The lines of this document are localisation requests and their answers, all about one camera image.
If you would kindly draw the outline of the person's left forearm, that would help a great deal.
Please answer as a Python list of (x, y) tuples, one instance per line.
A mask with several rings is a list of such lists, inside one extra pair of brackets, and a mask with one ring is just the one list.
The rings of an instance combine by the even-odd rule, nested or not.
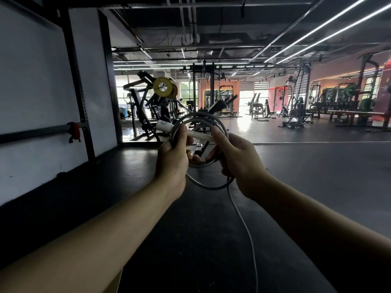
[(183, 193), (185, 177), (141, 191), (0, 271), (0, 293), (103, 293)]

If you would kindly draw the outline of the black wall rack upright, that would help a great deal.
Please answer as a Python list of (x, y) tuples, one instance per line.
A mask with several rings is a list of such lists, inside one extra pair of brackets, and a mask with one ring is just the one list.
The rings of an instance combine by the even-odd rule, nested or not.
[(73, 80), (75, 93), (76, 93), (80, 122), (82, 124), (82, 132), (85, 141), (88, 162), (89, 164), (95, 164), (96, 163), (95, 152), (94, 152), (94, 147), (92, 142), (89, 119), (88, 119), (86, 105), (85, 105), (85, 96), (82, 88), (81, 75), (80, 75), (79, 65), (77, 61), (76, 47), (75, 47), (74, 36), (72, 32), (69, 9), (61, 8), (59, 12), (60, 12), (62, 29), (63, 29), (63, 34), (65, 38), (65, 43), (66, 43), (66, 48), (67, 48), (67, 53), (68, 53), (68, 58), (69, 58), (69, 63), (71, 68), (72, 80)]

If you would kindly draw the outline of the red bar clamp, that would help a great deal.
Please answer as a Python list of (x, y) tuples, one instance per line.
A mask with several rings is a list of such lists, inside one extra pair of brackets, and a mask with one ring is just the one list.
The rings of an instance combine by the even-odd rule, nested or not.
[(70, 134), (69, 143), (73, 143), (74, 140), (81, 142), (80, 126), (76, 122), (68, 122), (68, 133)]

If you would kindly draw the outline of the black adjustable weight bench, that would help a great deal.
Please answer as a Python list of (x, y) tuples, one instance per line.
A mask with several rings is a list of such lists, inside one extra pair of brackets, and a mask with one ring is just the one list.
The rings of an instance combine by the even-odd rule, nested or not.
[(268, 99), (265, 100), (265, 106), (264, 110), (261, 113), (262, 117), (257, 117), (256, 120), (260, 122), (267, 122), (270, 119), (276, 119), (275, 113), (270, 111), (269, 101)]

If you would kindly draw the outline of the large yellow weight plate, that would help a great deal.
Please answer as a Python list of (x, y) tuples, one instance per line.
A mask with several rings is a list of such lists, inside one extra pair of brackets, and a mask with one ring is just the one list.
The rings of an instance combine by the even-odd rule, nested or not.
[(153, 82), (153, 90), (159, 97), (166, 98), (171, 95), (173, 84), (168, 78), (158, 77)]

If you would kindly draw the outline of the person's right hand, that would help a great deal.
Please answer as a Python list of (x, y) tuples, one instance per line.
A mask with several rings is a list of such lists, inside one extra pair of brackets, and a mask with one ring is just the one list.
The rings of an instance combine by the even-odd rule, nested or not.
[[(262, 164), (261, 159), (254, 145), (233, 133), (229, 134), (229, 141), (236, 148), (232, 153), (222, 153), (219, 159), (222, 165), (222, 173), (227, 177), (234, 177), (237, 186), (244, 196), (261, 203), (264, 195), (261, 186), (269, 189), (273, 177)], [(211, 159), (215, 152), (220, 149), (215, 145), (206, 157), (206, 161)]]

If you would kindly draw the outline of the black angled press machine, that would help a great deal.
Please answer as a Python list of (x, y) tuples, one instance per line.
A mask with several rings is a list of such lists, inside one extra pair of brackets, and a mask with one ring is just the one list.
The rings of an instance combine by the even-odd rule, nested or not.
[(238, 95), (236, 94), (225, 100), (218, 100), (207, 110), (207, 113), (219, 118), (239, 118), (238, 112), (233, 108), (233, 103), (237, 98)]

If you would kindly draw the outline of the grey jump rope white handles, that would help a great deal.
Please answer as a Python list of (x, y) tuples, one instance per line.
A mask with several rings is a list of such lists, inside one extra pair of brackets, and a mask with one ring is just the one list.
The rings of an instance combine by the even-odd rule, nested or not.
[[(204, 141), (205, 146), (214, 143), (214, 139), (211, 135), (211, 128), (217, 127), (219, 131), (221, 131), (227, 138), (229, 137), (229, 133), (227, 128), (224, 126), (222, 121), (213, 114), (208, 112), (191, 112), (184, 115), (182, 118), (179, 118), (175, 124), (158, 120), (156, 123), (156, 129), (162, 131), (164, 133), (168, 133), (170, 136), (170, 142), (172, 145), (176, 145), (178, 138), (178, 129), (181, 124), (186, 125), (188, 128), (188, 137), (193, 139)], [(220, 157), (222, 156), (221, 151), (217, 151), (214, 153), (213, 157), (208, 161), (190, 161), (189, 167), (193, 169), (202, 169), (205, 167), (209, 167), (213, 165), (215, 162), (218, 162)], [(234, 178), (227, 178), (227, 181), (221, 186), (206, 186), (197, 180), (195, 180), (189, 173), (186, 173), (186, 177), (190, 182), (195, 184), (196, 186), (209, 190), (209, 191), (217, 191), (222, 189), (229, 189), (229, 186), (234, 181)]]

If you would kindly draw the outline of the long dumbbell rack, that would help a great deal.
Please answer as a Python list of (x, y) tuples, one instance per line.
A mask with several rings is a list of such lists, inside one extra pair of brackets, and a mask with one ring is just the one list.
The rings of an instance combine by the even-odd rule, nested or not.
[(321, 89), (316, 86), (315, 95), (310, 94), (306, 112), (311, 118), (329, 115), (329, 120), (343, 125), (369, 126), (378, 92), (377, 84), (366, 84), (356, 90), (355, 83), (340, 83), (335, 87)]

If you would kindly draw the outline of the black wall pillar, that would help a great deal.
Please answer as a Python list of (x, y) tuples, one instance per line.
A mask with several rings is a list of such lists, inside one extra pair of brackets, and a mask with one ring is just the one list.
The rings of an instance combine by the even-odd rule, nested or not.
[(106, 63), (108, 84), (110, 90), (110, 99), (111, 99), (111, 107), (112, 107), (113, 118), (114, 118), (116, 141), (117, 141), (117, 145), (121, 146), (123, 143), (123, 137), (122, 137), (123, 134), (122, 134), (121, 119), (120, 119), (118, 95), (116, 91), (116, 80), (115, 80), (113, 56), (111, 51), (109, 24), (106, 15), (103, 14), (100, 10), (98, 10), (98, 17), (99, 17), (100, 32), (102, 37), (102, 46), (104, 51), (105, 63)]

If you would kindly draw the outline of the black plate-loaded gym machine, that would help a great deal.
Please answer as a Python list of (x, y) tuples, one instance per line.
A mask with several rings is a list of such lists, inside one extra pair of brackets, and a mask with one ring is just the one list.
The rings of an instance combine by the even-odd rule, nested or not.
[(122, 86), (124, 100), (127, 100), (126, 108), (120, 108), (120, 115), (122, 121), (131, 120), (131, 125), (128, 128), (130, 135), (124, 137), (124, 141), (162, 142), (169, 134), (156, 129), (157, 121), (175, 124), (180, 117), (191, 111), (183, 105), (182, 99), (178, 98), (179, 91), (176, 99), (163, 98), (155, 94), (153, 82), (158, 77), (141, 70), (137, 73), (135, 81), (130, 82), (129, 76), (127, 78), (128, 83)]

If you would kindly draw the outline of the person's left hand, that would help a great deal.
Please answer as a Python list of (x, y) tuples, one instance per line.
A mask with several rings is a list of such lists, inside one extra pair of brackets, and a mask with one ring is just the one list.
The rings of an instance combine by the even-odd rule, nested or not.
[[(194, 139), (188, 137), (187, 146), (193, 144)], [(168, 191), (174, 199), (178, 199), (186, 185), (186, 173), (189, 161), (201, 161), (201, 158), (190, 149), (173, 150), (171, 142), (165, 141), (158, 150), (155, 180)]]

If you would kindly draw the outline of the person's right forearm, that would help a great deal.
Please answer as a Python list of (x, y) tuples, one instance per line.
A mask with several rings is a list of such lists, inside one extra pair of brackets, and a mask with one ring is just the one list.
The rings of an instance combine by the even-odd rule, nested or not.
[(266, 171), (240, 183), (338, 293), (391, 293), (391, 239), (333, 211)]

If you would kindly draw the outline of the long ceiling light strip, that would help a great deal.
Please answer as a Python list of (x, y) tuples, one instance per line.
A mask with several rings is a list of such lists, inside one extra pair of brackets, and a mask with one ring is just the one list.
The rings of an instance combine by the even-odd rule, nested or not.
[(302, 54), (302, 53), (304, 53), (304, 52), (314, 48), (315, 46), (318, 46), (318, 45), (322, 44), (323, 42), (326, 42), (326, 41), (328, 41), (328, 40), (330, 40), (330, 39), (332, 39), (332, 38), (334, 38), (334, 37), (336, 37), (336, 36), (346, 32), (346, 31), (348, 31), (348, 30), (350, 30), (350, 29), (352, 29), (354, 27), (357, 27), (358, 25), (360, 25), (362, 23), (365, 23), (366, 21), (371, 20), (371, 19), (373, 19), (373, 18), (375, 18), (375, 17), (377, 17), (377, 16), (379, 16), (379, 15), (381, 15), (381, 14), (383, 14), (383, 13), (389, 11), (389, 10), (391, 10), (391, 2), (389, 2), (388, 4), (384, 5), (383, 7), (379, 8), (379, 9), (376, 9), (372, 13), (367, 14), (366, 16), (362, 17), (361, 19), (358, 19), (358, 20), (354, 21), (353, 23), (345, 26), (344, 28), (338, 29), (337, 31), (331, 33), (330, 35), (328, 35), (328, 36), (326, 36), (326, 37), (324, 37), (324, 38), (322, 38), (322, 39), (320, 39), (320, 40), (318, 40), (318, 41), (308, 45), (307, 47), (305, 47), (305, 48), (303, 48), (301, 50), (298, 50), (295, 53), (293, 53), (293, 54), (283, 58), (282, 60), (278, 61), (277, 64), (281, 64), (281, 63), (284, 63), (284, 62), (286, 62), (288, 60), (292, 60), (294, 58), (297, 58), (300, 54)]
[(354, 3), (346, 6), (344, 9), (341, 9), (339, 8), (339, 12), (334, 14), (332, 17), (330, 17), (329, 19), (327, 19), (326, 21), (324, 21), (323, 23), (321, 23), (320, 25), (318, 25), (317, 27), (315, 27), (314, 29), (312, 29), (311, 31), (309, 31), (308, 33), (302, 35), (300, 38), (298, 38), (297, 40), (295, 40), (294, 42), (292, 42), (291, 44), (287, 45), (286, 47), (284, 47), (283, 49), (281, 49), (278, 53), (274, 54), (274, 55), (271, 55), (269, 58), (267, 58), (264, 62), (265, 63), (269, 63), (271, 62), (274, 58), (278, 57), (279, 55), (283, 54), (285, 51), (293, 48), (294, 46), (298, 45), (300, 42), (302, 42), (303, 40), (309, 38), (311, 35), (315, 34), (316, 32), (318, 32), (320, 29), (326, 27), (327, 25), (329, 25), (330, 23), (332, 23), (333, 21), (335, 21), (336, 19), (340, 18), (341, 16), (343, 16), (344, 14), (346, 14), (347, 12), (353, 10), (354, 8), (356, 8), (357, 6), (359, 6), (360, 4), (364, 3), (365, 1), (367, 0), (356, 0)]

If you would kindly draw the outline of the black horizontal bar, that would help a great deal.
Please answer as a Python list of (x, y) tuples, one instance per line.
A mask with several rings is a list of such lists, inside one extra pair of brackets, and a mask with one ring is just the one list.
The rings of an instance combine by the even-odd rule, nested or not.
[[(85, 122), (81, 122), (78, 124), (80, 126), (80, 129), (88, 127), (87, 123)], [(68, 130), (69, 130), (69, 126), (65, 124), (65, 125), (52, 126), (46, 128), (25, 130), (20, 132), (4, 133), (4, 134), (0, 134), (0, 144), (19, 142), (27, 139), (32, 139), (32, 138), (48, 137), (48, 136), (53, 136), (62, 133), (69, 134)]]

